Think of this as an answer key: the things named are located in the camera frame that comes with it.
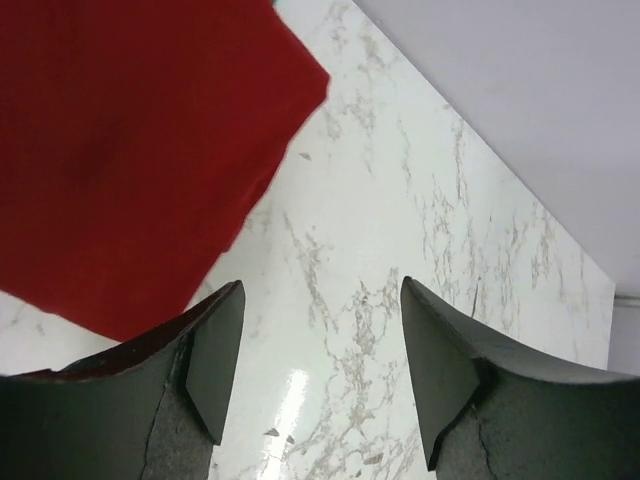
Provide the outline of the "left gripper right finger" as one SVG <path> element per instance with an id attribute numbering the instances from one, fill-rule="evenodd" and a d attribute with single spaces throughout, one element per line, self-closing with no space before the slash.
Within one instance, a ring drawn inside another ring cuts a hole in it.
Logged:
<path id="1" fill-rule="evenodd" d="M 412 278 L 402 326 L 429 471 L 440 479 L 635 479 L 639 380 L 526 346 Z"/>

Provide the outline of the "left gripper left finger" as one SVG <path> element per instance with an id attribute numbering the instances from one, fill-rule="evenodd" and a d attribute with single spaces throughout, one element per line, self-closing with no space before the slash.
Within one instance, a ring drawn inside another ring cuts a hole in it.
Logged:
<path id="1" fill-rule="evenodd" d="M 205 479 L 243 331 L 232 282 L 180 316 L 60 371 L 1 380 L 5 479 Z"/>

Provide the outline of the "red t-shirt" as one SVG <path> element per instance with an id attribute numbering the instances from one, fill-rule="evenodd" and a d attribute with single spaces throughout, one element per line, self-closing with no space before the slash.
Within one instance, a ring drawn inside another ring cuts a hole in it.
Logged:
<path id="1" fill-rule="evenodd" d="M 1 288 L 126 341 L 180 314 L 324 102 L 268 1 L 1 5 Z"/>

